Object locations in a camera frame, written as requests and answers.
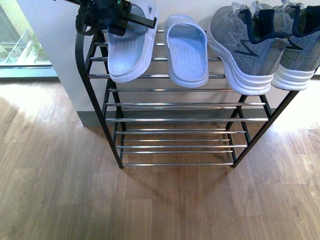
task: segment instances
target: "slide sandal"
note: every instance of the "slide sandal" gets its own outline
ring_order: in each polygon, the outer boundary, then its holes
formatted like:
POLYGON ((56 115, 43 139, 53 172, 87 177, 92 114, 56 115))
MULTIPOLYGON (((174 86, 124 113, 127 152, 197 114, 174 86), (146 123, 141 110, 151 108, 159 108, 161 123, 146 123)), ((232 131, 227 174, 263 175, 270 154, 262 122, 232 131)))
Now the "slide sandal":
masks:
MULTIPOLYGON (((158 10, 151 0, 131 0, 131 13, 153 20, 158 10)), ((133 30, 126 30, 124 36, 107 33, 108 69, 111 79, 125 83, 140 77, 149 67, 157 32, 137 23, 129 22, 133 30)))
POLYGON ((196 88, 208 82, 207 36, 196 21, 183 14, 171 15, 165 22, 164 43, 174 83, 196 88))

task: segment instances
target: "sneaker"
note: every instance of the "sneaker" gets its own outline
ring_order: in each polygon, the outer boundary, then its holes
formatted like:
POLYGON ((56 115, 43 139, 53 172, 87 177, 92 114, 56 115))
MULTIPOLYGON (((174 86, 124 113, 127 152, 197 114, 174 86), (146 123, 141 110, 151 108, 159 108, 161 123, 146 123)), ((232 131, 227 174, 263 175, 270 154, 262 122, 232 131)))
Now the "sneaker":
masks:
POLYGON ((290 34, 289 45, 271 84, 283 90, 301 91, 307 88, 320 65, 320 6, 303 8, 301 3, 288 0, 282 3, 273 8, 274 29, 290 34))
POLYGON ((264 95, 271 88, 289 37, 274 31, 274 13, 273 9, 262 9, 255 22, 246 5, 234 2, 212 17, 208 45, 223 61, 226 79, 239 94, 264 95))
MULTIPOLYGON (((158 18, 158 10, 153 0, 131 0, 131 13, 143 18, 158 18)), ((107 33, 108 70, 116 83, 125 83, 140 77, 149 67, 157 32, 137 23, 133 30, 127 29, 124 36, 107 33)))

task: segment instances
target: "metal shoe rack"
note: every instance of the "metal shoe rack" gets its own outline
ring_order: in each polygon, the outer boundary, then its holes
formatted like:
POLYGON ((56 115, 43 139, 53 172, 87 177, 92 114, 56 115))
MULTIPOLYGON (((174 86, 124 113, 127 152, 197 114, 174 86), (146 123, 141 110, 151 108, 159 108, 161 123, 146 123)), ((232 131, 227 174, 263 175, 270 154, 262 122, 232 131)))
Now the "metal shoe rack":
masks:
MULTIPOLYGON (((158 30, 158 34, 162 34, 163 30, 158 30)), ((274 111, 271 110, 268 100, 265 95, 259 96, 260 102, 246 102, 247 96, 241 95, 238 102, 189 102, 189 103, 130 103, 122 102, 119 93, 132 92, 141 94, 142 92, 153 92, 154 94, 177 94, 178 92, 232 92, 232 89, 222 88, 125 88, 119 89, 115 82, 110 79, 108 72, 108 43, 105 41, 103 32, 96 32, 93 36, 87 57, 84 58, 84 39, 85 36, 77 34, 75 43, 75 57, 77 67, 87 90, 89 98, 92 102, 96 115, 103 128, 104 134, 110 144, 114 158, 118 166, 186 166, 186 165, 229 165, 236 167, 237 164, 246 156, 250 149, 257 143, 260 137, 273 124, 281 112, 287 107, 292 99, 297 95, 298 91, 289 91, 280 105, 274 111), (96 50, 100 48, 102 57, 96 57, 96 50), (93 62, 104 62, 106 73, 91 74, 93 62), (99 106, 99 101, 91 84, 92 79, 108 79, 103 100, 103 107, 99 106), (116 107, 114 118, 106 117, 108 107, 116 107), (263 106, 266 117, 252 118, 245 117, 243 107, 246 106, 263 106), (152 118, 154 111, 166 111, 175 113, 177 110, 193 110, 202 109, 212 111, 214 109, 233 109, 230 117, 221 118, 203 118, 203 117, 170 117, 170 118, 152 118), (148 111, 148 118, 128 118, 125 117, 125 111, 142 110, 148 111), (263 126, 257 131, 255 136, 251 136, 247 123, 262 122, 263 126), (113 132, 110 132, 108 124, 113 124, 113 132), (141 123, 143 128, 136 129, 134 124, 141 123), (186 125, 187 127, 179 128, 157 128, 159 124, 172 123, 179 126, 186 125), (225 127, 212 128, 213 123, 223 124, 225 127), (241 130, 231 130, 234 123, 241 123, 241 130), (194 139, 194 135, 203 136, 202 139, 194 139), (234 136, 243 135, 245 144, 234 144, 234 136), (227 154, 229 155, 228 162, 175 162, 175 163, 154 163, 149 159, 148 162, 124 163, 123 156, 130 155, 157 155, 162 154, 190 154, 191 158, 201 154, 227 154)), ((164 46, 163 43, 155 43, 154 47, 164 46)), ((152 61, 166 61, 165 57, 153 57, 152 61)), ((210 57, 209 61, 219 61, 217 57, 210 57)), ((142 79, 169 79, 168 74, 143 74, 142 79)), ((224 79, 223 74, 210 74, 210 79, 224 79)))

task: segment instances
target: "wooden floor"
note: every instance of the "wooden floor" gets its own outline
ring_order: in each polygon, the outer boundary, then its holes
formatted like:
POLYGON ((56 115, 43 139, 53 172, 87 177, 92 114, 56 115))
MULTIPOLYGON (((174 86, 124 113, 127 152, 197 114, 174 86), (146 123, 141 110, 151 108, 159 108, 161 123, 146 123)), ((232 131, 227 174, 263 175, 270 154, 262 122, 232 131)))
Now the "wooden floor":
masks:
POLYGON ((60 83, 1 83, 0 240, 319 240, 319 103, 314 81, 237 168, 119 169, 60 83))

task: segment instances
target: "white sole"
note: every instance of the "white sole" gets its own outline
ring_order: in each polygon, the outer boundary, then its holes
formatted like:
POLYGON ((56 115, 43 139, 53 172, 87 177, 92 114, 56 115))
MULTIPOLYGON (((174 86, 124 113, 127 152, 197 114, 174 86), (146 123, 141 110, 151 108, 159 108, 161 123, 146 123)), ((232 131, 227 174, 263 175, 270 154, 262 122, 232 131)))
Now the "white sole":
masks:
POLYGON ((288 91, 305 90, 315 71, 290 70, 279 64, 271 85, 288 91))
POLYGON ((240 70, 229 50, 214 39, 210 28, 206 35, 209 47, 221 58, 225 77, 235 92, 249 96, 264 95, 269 92, 273 74, 264 76, 245 74, 240 70))

